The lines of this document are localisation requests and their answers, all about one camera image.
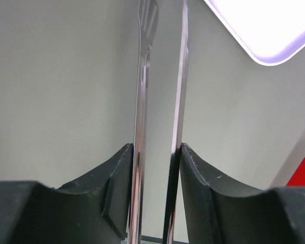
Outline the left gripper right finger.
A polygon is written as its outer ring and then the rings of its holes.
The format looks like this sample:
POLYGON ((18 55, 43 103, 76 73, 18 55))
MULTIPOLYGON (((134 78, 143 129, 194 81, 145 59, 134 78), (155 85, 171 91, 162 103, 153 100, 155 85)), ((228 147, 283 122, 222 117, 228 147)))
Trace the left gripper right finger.
POLYGON ((171 155, 163 243, 173 242, 178 186, 189 243, 305 243, 305 187, 246 185, 185 143, 171 155))

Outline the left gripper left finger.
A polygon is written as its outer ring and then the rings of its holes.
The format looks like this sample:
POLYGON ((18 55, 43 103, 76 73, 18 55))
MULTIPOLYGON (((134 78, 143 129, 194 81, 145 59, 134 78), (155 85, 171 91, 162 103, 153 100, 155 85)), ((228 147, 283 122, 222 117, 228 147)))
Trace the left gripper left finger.
POLYGON ((133 145, 51 188, 0 181, 0 243, 121 243, 131 198, 133 145))

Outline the metal tongs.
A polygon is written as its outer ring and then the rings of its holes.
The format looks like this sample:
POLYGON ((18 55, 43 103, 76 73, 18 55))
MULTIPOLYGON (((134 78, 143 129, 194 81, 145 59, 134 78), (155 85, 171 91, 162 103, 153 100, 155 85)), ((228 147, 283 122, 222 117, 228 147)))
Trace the metal tongs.
MULTIPOLYGON (((132 191, 129 212, 129 243, 141 242, 144 170, 146 151, 147 93, 150 68, 150 54, 159 22, 157 1, 139 1, 139 56, 134 127, 134 154, 132 191)), ((163 243, 173 243, 176 215, 176 199, 181 160, 181 143, 184 123, 187 74, 189 64, 189 8, 183 1, 181 13, 181 37, 174 119, 172 127, 171 157, 168 175, 166 207, 163 227, 163 243)))

